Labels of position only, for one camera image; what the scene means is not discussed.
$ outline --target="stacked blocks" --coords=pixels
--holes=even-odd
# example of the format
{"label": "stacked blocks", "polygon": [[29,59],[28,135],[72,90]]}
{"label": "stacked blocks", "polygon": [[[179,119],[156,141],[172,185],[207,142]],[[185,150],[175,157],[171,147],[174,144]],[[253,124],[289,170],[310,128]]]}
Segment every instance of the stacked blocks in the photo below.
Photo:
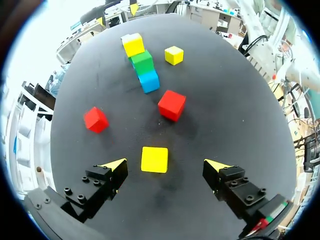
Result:
{"label": "stacked blocks", "polygon": [[145,50],[140,34],[125,35],[121,40],[129,61],[140,80],[143,92],[147,94],[157,90],[160,83],[155,71],[154,61],[151,54]]}
{"label": "stacked blocks", "polygon": [[158,103],[159,112],[162,116],[176,122],[184,110],[186,96],[167,90]]}
{"label": "stacked blocks", "polygon": [[168,63],[176,65],[184,60],[184,51],[176,46],[169,47],[164,50],[164,58]]}
{"label": "stacked blocks", "polygon": [[84,123],[87,129],[97,134],[101,133],[105,128],[109,127],[106,116],[100,109],[96,107],[93,107],[84,115]]}
{"label": "stacked blocks", "polygon": [[139,33],[125,35],[121,40],[128,58],[145,51],[144,43]]}
{"label": "stacked blocks", "polygon": [[168,169],[168,149],[165,147],[142,148],[141,171],[166,173]]}
{"label": "stacked blocks", "polygon": [[145,94],[160,88],[159,78],[155,70],[138,76]]}
{"label": "stacked blocks", "polygon": [[138,76],[155,70],[154,61],[147,50],[143,53],[132,56],[130,60]]}

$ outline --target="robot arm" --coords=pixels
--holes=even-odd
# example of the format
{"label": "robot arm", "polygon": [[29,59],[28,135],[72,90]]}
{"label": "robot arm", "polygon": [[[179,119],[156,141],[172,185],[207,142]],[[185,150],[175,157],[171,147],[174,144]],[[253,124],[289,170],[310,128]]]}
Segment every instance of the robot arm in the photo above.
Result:
{"label": "robot arm", "polygon": [[[258,37],[265,35],[259,17],[256,15],[253,7],[248,1],[227,0],[227,2],[232,8],[240,8],[240,15],[248,33],[249,45]],[[268,76],[277,75],[277,78],[280,78],[279,80],[286,79],[288,81],[293,81],[314,91],[320,92],[320,75],[317,72],[314,72],[308,67],[302,68],[301,66],[298,66],[294,60],[286,66],[282,66],[283,63],[279,64],[277,56],[282,53],[279,52],[278,48],[286,32],[289,20],[290,15],[283,7],[274,34],[270,36],[268,41],[265,39],[259,40],[259,42],[250,48],[248,53],[255,62],[262,67]]]}

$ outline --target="cable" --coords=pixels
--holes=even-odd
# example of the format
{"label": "cable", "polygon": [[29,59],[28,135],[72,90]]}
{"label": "cable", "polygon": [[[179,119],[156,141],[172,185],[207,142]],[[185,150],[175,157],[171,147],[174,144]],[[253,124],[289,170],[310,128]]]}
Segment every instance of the cable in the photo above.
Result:
{"label": "cable", "polygon": [[303,123],[304,123],[305,125],[307,125],[309,128],[316,128],[316,127],[318,127],[318,125],[309,125],[308,123],[304,122],[304,121],[301,120],[300,118],[291,119],[291,120],[288,122],[288,125],[289,125],[289,123],[291,123],[292,121],[295,121],[295,120],[298,120],[298,121],[303,122]]}
{"label": "cable", "polygon": [[281,40],[281,42],[282,42],[282,43],[285,43],[285,44],[289,47],[289,50],[290,50],[290,52],[291,52],[291,58],[294,59],[294,52],[292,51],[292,48],[291,48],[291,46],[289,45],[289,43],[287,43],[285,40]]}
{"label": "cable", "polygon": [[[156,2],[158,2],[158,0],[155,0],[154,3],[152,3],[150,6],[148,6],[148,7],[146,7],[146,8],[136,11],[136,14],[142,13],[142,12],[144,12],[144,11],[152,8],[152,7],[156,4]],[[116,9],[118,9],[118,10],[120,10],[120,11],[122,11],[122,12],[131,13],[129,10],[121,9],[121,8],[119,8],[117,5],[114,5],[114,6],[115,6]]]}
{"label": "cable", "polygon": [[253,40],[249,46],[246,48],[246,50],[244,51],[243,55],[246,57],[246,55],[248,54],[248,52],[250,51],[250,49],[257,43],[259,42],[261,39],[268,39],[267,35],[261,35],[258,36],[255,40]]}
{"label": "cable", "polygon": [[247,239],[262,239],[262,240],[274,240],[274,238],[268,236],[246,236],[243,238],[238,238],[237,240],[247,240]]}
{"label": "cable", "polygon": [[273,93],[275,93],[275,91],[277,90],[277,88],[279,87],[280,83],[278,83],[278,85],[275,87],[275,89],[273,90]]}
{"label": "cable", "polygon": [[304,95],[307,94],[307,92],[309,91],[309,89],[310,89],[310,87],[308,87],[304,92],[302,91],[302,92],[300,93],[300,95],[298,96],[297,100],[295,100],[293,103],[291,103],[291,105],[286,106],[284,109],[286,109],[286,108],[288,108],[288,107],[293,107],[293,105],[295,105],[302,96],[304,96]]}

